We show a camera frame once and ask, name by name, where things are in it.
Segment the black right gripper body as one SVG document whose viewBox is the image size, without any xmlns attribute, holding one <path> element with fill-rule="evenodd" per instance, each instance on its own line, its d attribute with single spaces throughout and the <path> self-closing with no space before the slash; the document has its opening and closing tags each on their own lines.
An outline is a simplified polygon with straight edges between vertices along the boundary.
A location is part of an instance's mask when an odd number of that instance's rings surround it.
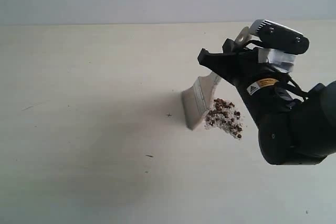
<svg viewBox="0 0 336 224">
<path fill-rule="evenodd" d="M 210 53 L 203 48 L 197 60 L 235 87 L 262 78 L 278 77 L 277 72 L 258 62 L 258 48 L 244 49 L 231 39 L 225 40 L 222 53 Z"/>
</svg>

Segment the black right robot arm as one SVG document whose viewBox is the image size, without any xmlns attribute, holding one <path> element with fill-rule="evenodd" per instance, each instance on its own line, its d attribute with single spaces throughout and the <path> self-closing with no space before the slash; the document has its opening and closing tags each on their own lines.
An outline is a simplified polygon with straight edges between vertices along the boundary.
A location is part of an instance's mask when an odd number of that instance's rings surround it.
<svg viewBox="0 0 336 224">
<path fill-rule="evenodd" d="M 264 159 L 272 165 L 314 165 L 335 153 L 335 83 L 304 92 L 287 73 L 258 61 L 256 49 L 202 49 L 200 65 L 236 87 L 258 128 Z"/>
</svg>

